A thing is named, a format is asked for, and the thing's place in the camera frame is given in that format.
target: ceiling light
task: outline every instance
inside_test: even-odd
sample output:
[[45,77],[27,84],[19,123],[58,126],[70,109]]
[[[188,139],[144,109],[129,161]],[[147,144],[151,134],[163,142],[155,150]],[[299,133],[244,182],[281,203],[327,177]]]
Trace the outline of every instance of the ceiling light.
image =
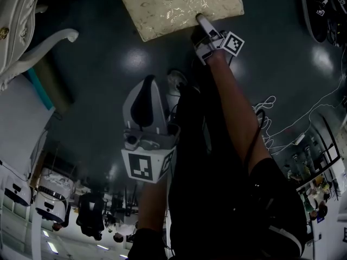
[[102,245],[97,245],[98,247],[102,248],[102,249],[106,249],[106,250],[109,250],[108,248],[102,246]]
[[58,251],[57,249],[55,248],[54,244],[50,243],[50,242],[47,242],[51,251],[54,252],[55,254],[58,254]]

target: white chair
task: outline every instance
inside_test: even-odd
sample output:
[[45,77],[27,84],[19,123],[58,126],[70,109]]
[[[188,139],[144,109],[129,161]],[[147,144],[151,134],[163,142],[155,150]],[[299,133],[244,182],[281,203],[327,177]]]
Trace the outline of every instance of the white chair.
[[35,13],[47,9],[36,3],[37,0],[0,0],[0,92],[7,89],[11,79],[35,65],[58,41],[67,38],[74,42],[78,37],[76,30],[61,30],[24,53],[33,38]]
[[37,184],[36,212],[47,220],[63,223],[73,186],[71,179],[43,168]]

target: reflective floor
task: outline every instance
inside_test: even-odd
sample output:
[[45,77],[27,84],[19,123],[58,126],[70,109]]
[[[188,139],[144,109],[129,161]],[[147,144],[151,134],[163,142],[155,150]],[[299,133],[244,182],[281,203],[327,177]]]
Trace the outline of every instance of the reflective floor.
[[[133,184],[126,175],[122,105],[128,92],[149,74],[167,89],[166,74],[176,68],[189,74],[192,28],[143,42],[121,0],[41,0],[49,8],[37,15],[32,44],[57,30],[73,28],[80,35],[73,44],[63,41],[51,51],[74,104],[61,121],[52,119],[47,149],[71,163],[78,173],[99,184],[121,190]],[[245,14],[219,20],[218,30],[231,30],[245,45],[231,68],[252,104],[276,97],[270,135],[305,114],[323,95],[334,90],[341,76],[341,48],[319,44],[308,34],[301,0],[243,0]],[[337,105],[340,89],[322,102]],[[327,116],[334,132],[344,109],[317,109]],[[311,119],[319,119],[312,114]],[[309,125],[308,115],[274,137],[273,146],[287,145]],[[275,159],[293,153],[289,147]]]

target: person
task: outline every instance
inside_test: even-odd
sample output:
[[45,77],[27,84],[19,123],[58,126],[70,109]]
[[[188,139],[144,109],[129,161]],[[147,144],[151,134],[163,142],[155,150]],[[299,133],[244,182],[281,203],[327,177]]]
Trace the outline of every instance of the person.
[[326,202],[329,199],[329,185],[327,183],[320,184],[318,187],[310,183],[310,188],[306,191],[307,198],[311,207],[317,213],[316,217],[324,218],[327,214]]
[[52,225],[52,228],[54,231],[59,231],[61,228],[66,228],[69,225],[70,210],[71,210],[71,205],[68,204],[64,222],[54,223]]
[[96,235],[93,236],[94,240],[96,241],[101,241],[102,239],[102,234],[100,232],[98,232]]
[[115,217],[111,214],[107,214],[105,218],[105,227],[108,229],[108,233],[111,233],[113,230],[113,227],[115,226]]
[[312,207],[307,195],[301,193],[300,197],[301,197],[301,201],[304,204],[306,212],[310,215],[310,220],[316,220],[317,219],[317,211]]
[[[195,86],[176,70],[168,75],[180,94],[174,123],[181,128],[168,196],[171,249],[178,259],[300,257],[301,199],[256,135],[257,116],[224,51],[214,51],[207,64],[193,62]],[[166,182],[144,184],[130,260],[166,259]]]
[[115,231],[116,233],[113,236],[113,239],[117,243],[122,243],[124,240],[124,236],[132,235],[135,231],[136,225],[133,224],[124,224],[121,221],[119,223],[115,223]]

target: person's leg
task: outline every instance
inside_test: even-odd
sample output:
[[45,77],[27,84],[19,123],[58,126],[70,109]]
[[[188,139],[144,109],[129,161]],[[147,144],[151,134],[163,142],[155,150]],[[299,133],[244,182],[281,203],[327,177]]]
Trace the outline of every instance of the person's leg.
[[180,198],[181,194],[193,191],[193,185],[201,181],[204,176],[203,165],[207,158],[202,132],[204,117],[200,93],[194,87],[183,84],[179,87],[179,92],[181,97],[173,122],[180,126],[181,133],[176,149],[175,172],[170,187],[170,207],[179,203],[177,198]]
[[64,222],[61,224],[62,227],[64,227],[64,228],[66,228],[66,227],[69,225],[70,211],[71,211],[71,205],[68,204],[68,206],[67,206],[67,211],[66,211],[66,214],[65,214],[65,220],[64,220]]
[[180,126],[181,133],[168,199],[172,222],[171,247],[178,255],[183,254],[189,242],[189,238],[182,236],[182,232],[191,226],[189,214],[203,207],[204,192],[208,191],[204,185],[207,150],[202,132],[201,96],[192,86],[181,86],[179,92],[181,97],[173,122]]
[[237,167],[242,172],[240,157],[230,139],[225,123],[220,96],[208,66],[203,66],[199,59],[194,59],[192,72],[201,91],[201,104],[209,131],[213,162],[225,171],[225,166]]

